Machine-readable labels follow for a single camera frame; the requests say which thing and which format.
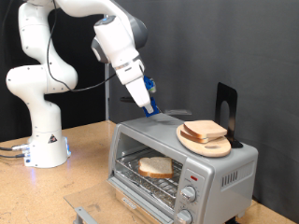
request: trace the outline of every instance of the control knob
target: control knob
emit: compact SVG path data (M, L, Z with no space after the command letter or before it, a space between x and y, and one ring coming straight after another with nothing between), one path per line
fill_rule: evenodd
M176 223L179 224L190 224L192 223L192 216L187 210L181 210L177 215L176 215Z
M182 189L180 191L180 195L187 199L188 202L192 203L195 201L196 199L196 193L195 193L195 189L193 187L186 187L185 189Z

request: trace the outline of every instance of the red indicator light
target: red indicator light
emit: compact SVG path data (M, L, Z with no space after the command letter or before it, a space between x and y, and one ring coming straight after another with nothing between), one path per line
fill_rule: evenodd
M197 181L197 178L195 176L191 176L191 179Z

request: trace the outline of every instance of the metal bracket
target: metal bracket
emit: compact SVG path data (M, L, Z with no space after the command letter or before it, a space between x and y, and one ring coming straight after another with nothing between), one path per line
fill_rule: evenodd
M83 207L75 208L75 212L77 213L77 216L73 224L83 224L83 221L87 224L98 224Z

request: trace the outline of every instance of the toaster oven vent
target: toaster oven vent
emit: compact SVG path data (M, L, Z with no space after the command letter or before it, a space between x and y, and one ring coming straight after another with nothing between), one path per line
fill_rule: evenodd
M252 175L253 173L253 162L248 163L234 171L230 174L224 175L221 180L221 189L226 189L227 187L233 185L235 182L239 182Z

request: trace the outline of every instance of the round wooden board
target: round wooden board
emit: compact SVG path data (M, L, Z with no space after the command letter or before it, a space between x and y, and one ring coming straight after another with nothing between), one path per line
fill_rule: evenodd
M183 124L177 128L177 137L180 143L187 149L206 156L206 157L223 157L230 153L232 147L226 137L220 137L208 143L195 143L180 135L180 130L183 128Z

